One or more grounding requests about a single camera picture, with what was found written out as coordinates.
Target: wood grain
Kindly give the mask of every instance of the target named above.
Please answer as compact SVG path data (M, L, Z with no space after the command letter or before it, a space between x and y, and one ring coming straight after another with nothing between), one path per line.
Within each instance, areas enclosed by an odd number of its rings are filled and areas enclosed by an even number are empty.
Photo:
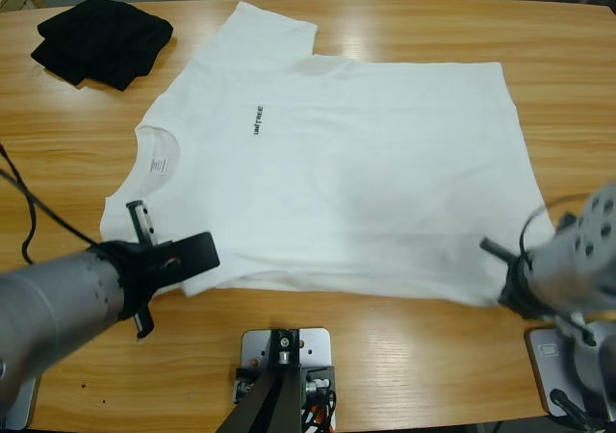
M315 52L370 62L500 61L547 200L614 177L616 24L605 8L473 0L255 2L319 25ZM0 140L31 189L98 237L106 195L135 158L133 129L236 2L138 4L174 38L125 92L75 88L36 64L36 25L60 9L0 14ZM0 268L20 266L29 221L2 187ZM44 216L32 255L84 246ZM67 431L213 431L231 409L240 339L273 326L329 329L340 431L542 414L523 322L501 308L342 293L179 293L152 306L155 332L121 323L42 379L34 427Z

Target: gray metal cylinder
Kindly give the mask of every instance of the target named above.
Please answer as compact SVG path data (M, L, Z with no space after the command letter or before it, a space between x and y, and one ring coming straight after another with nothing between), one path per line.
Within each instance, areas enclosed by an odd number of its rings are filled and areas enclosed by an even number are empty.
M592 194L574 225L532 251L526 277L555 311L616 308L616 185Z
M116 269L91 251L0 273L0 417L40 375L118 321Z

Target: wire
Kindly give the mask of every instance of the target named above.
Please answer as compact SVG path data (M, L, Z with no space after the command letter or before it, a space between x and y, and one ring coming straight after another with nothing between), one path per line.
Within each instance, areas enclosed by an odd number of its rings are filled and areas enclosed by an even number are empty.
M496 422L496 424L494 425L494 428L492 428L492 433L499 433L499 430L501 429L503 424L502 420L499 420Z
M327 390L324 395L317 395L314 403L304 410L301 431L307 433L310 428L315 428L314 433L332 433L331 422L335 411L336 392Z
M1 142L0 142L0 155L2 155L2 157L4 157L4 159L9 164L9 167L11 168L11 172L13 173L13 176L15 177L17 182L22 187L24 187L26 190L28 190L28 187L26 186L23 179L21 178L21 175L19 174L17 167L13 164L13 161L9 157L9 154L7 153L6 149L4 148ZM26 200L28 201L28 212L30 213L30 232L28 233L28 236L26 237L25 241L21 245L21 256L23 257L23 259L26 261L28 265L31 265L34 263L34 261L32 260L32 258L30 258L30 255L28 254L28 246L30 246L30 242L32 241L32 238L35 236L35 231L37 231L37 211L35 210L35 204L32 202L32 200L30 200L30 198L27 195L25 197L26 197Z
M29 201L31 201L34 205L39 207L48 217L56 221L60 224L65 230L72 233L74 236L78 237L84 242L89 243L91 246L98 246L98 242L92 240L82 232L78 231L76 228L73 228L70 224L64 221L60 216L56 215L53 210L47 207L38 197L32 194L25 186L19 183L15 178L12 178L6 171L0 169L0 176L2 176L5 180L7 180L11 185L13 185L19 192L24 194Z
M526 229L528 228L529 224L534 219L536 219L541 214L543 214L546 210L551 209L552 207L555 207L556 205L560 205L563 202L571 202L574 200L587 199L589 196L590 196L589 192L585 192L581 194L563 195L562 197L558 197L546 205L542 205L541 207L538 207L530 214L530 216L526 220L526 223L524 223L522 232L520 233L520 256L525 261L525 263L528 265L528 269L532 271L532 262L530 261L530 257L528 257L528 252L526 252L526 249L524 246L524 234L526 233Z

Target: metal mount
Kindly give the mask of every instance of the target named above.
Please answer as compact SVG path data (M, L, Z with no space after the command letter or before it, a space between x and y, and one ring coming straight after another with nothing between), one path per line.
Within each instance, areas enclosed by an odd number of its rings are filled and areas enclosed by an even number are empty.
M323 419L335 427L331 364L331 342L325 329L246 332L233 387L238 407L217 432L300 433L306 421ZM324 403L330 416L324 407L316 407ZM316 431L316 427L307 431Z

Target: black cable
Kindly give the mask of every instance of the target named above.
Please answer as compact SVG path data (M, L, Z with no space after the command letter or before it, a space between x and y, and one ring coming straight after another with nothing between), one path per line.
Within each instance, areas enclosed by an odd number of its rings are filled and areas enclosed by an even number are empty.
M494 428L492 428L492 433L499 433L499 430L501 429L502 424L503 424L503 420L497 421L497 423L494 425Z
M21 178L21 175L19 174L19 170L17 170L17 167L13 164L13 161L9 157L9 154L7 153L6 149L4 148L1 142L0 142L0 155L2 155L2 157L4 157L7 163L9 164L9 167L11 168L11 171L13 172L13 176L15 177L17 182L27 190L28 187L26 186L23 179ZM25 241L21 245L21 256L23 257L23 259L26 261L28 265L31 265L34 263L34 261L32 260L32 258L30 258L30 255L28 254L28 246L30 245L32 238L35 236L35 231L37 231L37 211L35 210L35 204L32 202L32 200L30 200L30 198L27 195L25 195L25 197L26 197L26 200L28 201L28 212L30 213L30 232L28 233L28 236L26 237Z
M528 252L526 252L526 249L524 247L524 234L526 233L526 229L528 228L529 224L534 219L536 219L541 214L543 214L546 210L551 209L552 207L555 207L556 205L560 205L563 202L571 202L573 200L580 200L582 198L583 199L587 199L589 196L590 196L589 192L585 192L583 194L563 195L562 197L558 197L558 198L556 198L555 200L553 200L552 202L550 202L550 203L548 203L546 205L542 205L541 207L538 207L537 209L535 209L530 214L530 216L526 220L526 223L524 223L524 227L522 228L522 232L520 233L520 256L525 261L525 263L528 265L528 269L530 269L532 271L532 262L530 261L530 257L528 257Z
M98 242L92 240L85 234L81 233L77 229L73 228L70 224L64 221L60 216L56 215L53 210L47 207L38 197L32 194L25 186L21 185L16 179L12 178L6 171L0 169L0 176L6 179L11 185L17 188L22 194L24 194L28 200L32 201L37 207L39 207L48 217L60 224L65 230L69 231L74 236L78 237L84 242L89 243L91 246L98 246Z

